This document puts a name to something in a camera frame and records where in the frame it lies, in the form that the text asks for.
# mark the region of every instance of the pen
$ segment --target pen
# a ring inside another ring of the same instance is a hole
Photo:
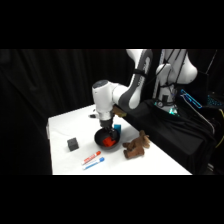
[[[104,160],[105,160],[105,159],[102,157],[102,158],[96,160],[94,163],[91,163],[91,164],[88,164],[88,165],[84,166],[84,167],[83,167],[83,170],[87,170],[87,169],[89,169],[89,168],[91,168],[91,167],[93,167],[93,166],[95,166],[95,165],[97,165],[97,164],[103,162]]]
[[[96,158],[97,156],[99,156],[101,154],[101,152],[97,152],[95,154],[93,154],[92,156],[88,157],[87,159],[85,159],[83,162],[82,162],[82,165],[85,165],[86,163],[88,163],[89,161],[91,161],[92,159]]]

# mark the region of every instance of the black cube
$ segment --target black cube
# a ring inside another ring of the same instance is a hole
[[[76,138],[68,140],[68,147],[71,152],[79,148]]]

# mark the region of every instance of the black backdrop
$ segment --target black backdrop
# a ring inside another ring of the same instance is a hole
[[[189,49],[192,63],[206,72],[216,49]],[[142,93],[152,97],[161,49]],[[210,67],[210,88],[221,94],[224,66],[218,50]],[[94,82],[108,79],[128,85],[134,63],[125,49],[4,49],[0,50],[2,174],[51,174],[46,124],[49,117],[93,103]]]

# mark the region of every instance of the stuffed animal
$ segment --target stuffed animal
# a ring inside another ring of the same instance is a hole
[[[127,150],[124,150],[125,157],[131,159],[136,156],[145,155],[144,148],[149,148],[149,143],[149,136],[146,135],[144,131],[140,131],[138,138],[134,139],[131,143],[123,144],[123,147],[127,148]]]

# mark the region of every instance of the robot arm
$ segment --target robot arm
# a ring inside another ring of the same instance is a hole
[[[157,82],[154,93],[159,88],[157,107],[177,113],[175,103],[176,84],[190,84],[197,77],[197,69],[191,64],[187,49],[166,49],[165,62],[157,69]]]
[[[126,112],[139,105],[142,87],[150,70],[153,57],[150,49],[127,49],[126,51],[135,63],[130,86],[126,87],[118,83],[101,80],[96,82],[92,88],[100,124],[105,129],[112,129],[114,104],[117,104]]]

